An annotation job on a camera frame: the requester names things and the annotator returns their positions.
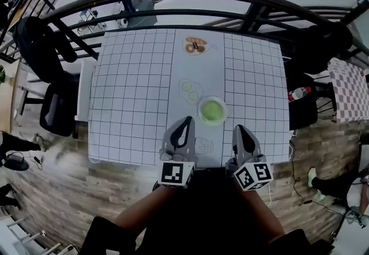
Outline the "white bowl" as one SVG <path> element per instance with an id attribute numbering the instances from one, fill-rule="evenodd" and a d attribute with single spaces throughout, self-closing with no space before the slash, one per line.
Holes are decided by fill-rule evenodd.
<path id="1" fill-rule="evenodd" d="M 209 101 L 209 100 L 217 101 L 217 102 L 219 102 L 219 103 L 222 105 L 222 107 L 223 107 L 223 109 L 224 109 L 224 116 L 223 116 L 223 118 L 222 118 L 221 120 L 219 120 L 219 121 L 214 121 L 214 122 L 210 122 L 210 121 L 206 121 L 206 120 L 202 117 L 201 107 L 202 107 L 202 105 L 203 105 L 205 102 L 207 102 L 207 101 Z M 226 104 L 224 103 L 223 99 L 220 99 L 219 97 L 216 97 L 216 96 L 208 96 L 208 97 L 203 98 L 203 99 L 200 101 L 200 103 L 199 103 L 199 105 L 198 105 L 198 116 L 199 116 L 200 120 L 201 120 L 204 124 L 206 124 L 206 125 L 208 125 L 208 126 L 219 126 L 219 125 L 221 125 L 222 123 L 224 123 L 224 121 L 227 119 L 227 116 L 228 116 L 228 109 L 227 109 L 227 106 L 226 106 Z"/>

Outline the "plastic bottle with red label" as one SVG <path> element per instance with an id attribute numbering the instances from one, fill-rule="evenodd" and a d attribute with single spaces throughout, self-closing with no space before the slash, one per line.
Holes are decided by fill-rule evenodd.
<path id="1" fill-rule="evenodd" d="M 311 92 L 312 89 L 310 87 L 298 87 L 288 93 L 288 100 L 289 102 L 294 102 L 296 100 L 302 99 Z"/>

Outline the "person's left forearm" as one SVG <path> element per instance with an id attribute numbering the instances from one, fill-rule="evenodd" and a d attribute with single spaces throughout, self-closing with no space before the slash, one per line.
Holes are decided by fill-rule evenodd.
<path id="1" fill-rule="evenodd" d="M 178 190 L 174 187 L 159 186 L 149 195 L 122 211 L 113 223 L 138 237 Z"/>

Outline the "person's right forearm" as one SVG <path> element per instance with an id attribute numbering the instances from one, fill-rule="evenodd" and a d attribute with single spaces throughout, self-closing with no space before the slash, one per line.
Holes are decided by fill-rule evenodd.
<path id="1" fill-rule="evenodd" d="M 257 227 L 265 237 L 266 241 L 268 243 L 272 243 L 284 236 L 285 231 L 280 221 L 264 203 L 259 194 L 255 190 L 243 191 L 235 179 L 234 183 L 237 191 L 242 196 L 242 199 L 246 202 L 247 209 L 256 220 Z"/>

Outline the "purple checked table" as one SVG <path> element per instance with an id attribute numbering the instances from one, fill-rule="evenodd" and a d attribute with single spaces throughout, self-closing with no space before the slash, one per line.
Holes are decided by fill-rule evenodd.
<path id="1" fill-rule="evenodd" d="M 369 89 L 364 69 L 333 58 L 327 69 L 333 85 L 339 123 L 369 121 Z"/>

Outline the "grid-patterned white tablecloth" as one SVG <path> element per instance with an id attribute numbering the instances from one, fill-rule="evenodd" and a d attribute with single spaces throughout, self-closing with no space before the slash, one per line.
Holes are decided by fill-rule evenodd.
<path id="1" fill-rule="evenodd" d="M 236 125 L 252 131 L 270 163 L 288 160 L 289 111 L 283 56 L 266 56 L 225 44 L 221 32 L 176 29 L 168 49 L 124 50 L 99 57 L 92 76 L 88 155 L 92 159 L 155 165 L 165 130 L 191 116 L 199 167 L 220 167 L 232 156 Z M 227 119 L 208 126 L 200 101 L 223 99 Z"/>

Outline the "black office chair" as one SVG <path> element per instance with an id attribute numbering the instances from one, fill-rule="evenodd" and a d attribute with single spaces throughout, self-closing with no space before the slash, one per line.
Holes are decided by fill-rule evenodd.
<path id="1" fill-rule="evenodd" d="M 287 91 L 292 92 L 298 88 L 308 88 L 310 92 L 302 98 L 288 103 L 289 106 L 289 129 L 297 130 L 316 123 L 317 94 L 314 80 L 307 74 L 288 74 L 286 77 Z"/>
<path id="2" fill-rule="evenodd" d="M 40 112 L 40 126 L 48 132 L 69 137 L 76 127 L 78 84 L 50 84 Z"/>

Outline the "white metal frame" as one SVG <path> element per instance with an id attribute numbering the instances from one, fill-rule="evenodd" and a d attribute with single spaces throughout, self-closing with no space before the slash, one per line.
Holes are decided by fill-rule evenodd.
<path id="1" fill-rule="evenodd" d="M 0 255 L 79 255 L 71 244 L 60 242 L 51 247 L 40 243 L 47 236 L 44 230 L 29 233 L 22 228 L 25 218 L 14 220 L 10 215 L 0 213 Z"/>

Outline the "person's black clothing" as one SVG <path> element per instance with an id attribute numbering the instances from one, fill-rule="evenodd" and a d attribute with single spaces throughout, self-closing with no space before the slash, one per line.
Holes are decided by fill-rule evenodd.
<path id="1" fill-rule="evenodd" d="M 329 255 L 331 244 L 309 242 L 301 229 L 268 243 L 224 170 L 194 173 L 136 237 L 97 216 L 80 255 Z"/>

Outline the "wooden cabinet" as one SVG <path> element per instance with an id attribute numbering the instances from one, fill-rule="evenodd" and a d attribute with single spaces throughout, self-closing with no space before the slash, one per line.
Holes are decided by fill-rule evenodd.
<path id="1" fill-rule="evenodd" d="M 11 133 L 22 97 L 20 62 L 5 66 L 4 71 L 5 81 L 0 83 L 0 130 Z"/>

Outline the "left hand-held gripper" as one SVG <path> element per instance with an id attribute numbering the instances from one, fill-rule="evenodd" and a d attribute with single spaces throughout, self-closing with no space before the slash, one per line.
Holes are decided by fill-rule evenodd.
<path id="1" fill-rule="evenodd" d="M 196 162 L 191 157 L 195 152 L 193 117 L 184 117 L 173 123 L 164 133 L 162 148 L 157 183 L 165 187 L 187 189 L 196 168 Z M 177 151 L 181 155 L 168 151 Z"/>

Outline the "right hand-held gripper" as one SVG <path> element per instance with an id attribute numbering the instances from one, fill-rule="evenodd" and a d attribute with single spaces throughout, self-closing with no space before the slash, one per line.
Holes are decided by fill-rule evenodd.
<path id="1" fill-rule="evenodd" d="M 227 178 L 233 177 L 243 191 L 260 189 L 273 180 L 270 164 L 265 155 L 260 154 L 259 141 L 248 128 L 235 126 L 232 147 L 235 156 L 225 163 L 225 172 Z"/>

